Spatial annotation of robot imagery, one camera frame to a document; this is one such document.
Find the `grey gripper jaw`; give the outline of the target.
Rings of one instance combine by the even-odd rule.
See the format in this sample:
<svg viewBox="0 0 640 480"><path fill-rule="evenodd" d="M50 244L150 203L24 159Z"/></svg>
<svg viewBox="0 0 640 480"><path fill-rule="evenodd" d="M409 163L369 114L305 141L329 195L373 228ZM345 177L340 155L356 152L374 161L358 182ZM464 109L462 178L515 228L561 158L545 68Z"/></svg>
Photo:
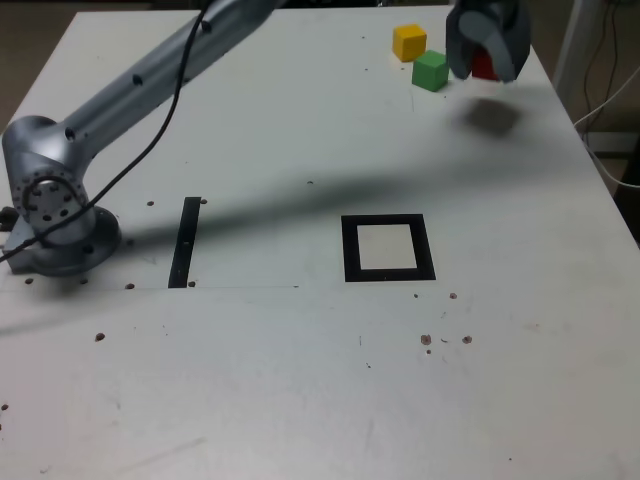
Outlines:
<svg viewBox="0 0 640 480"><path fill-rule="evenodd" d="M446 20L446 57L450 70L460 80L471 73L474 44L460 30L460 20L464 9L452 9Z"/></svg>
<svg viewBox="0 0 640 480"><path fill-rule="evenodd" d="M530 18L523 1L465 1L459 31L486 51L500 82L517 79L531 46Z"/></svg>

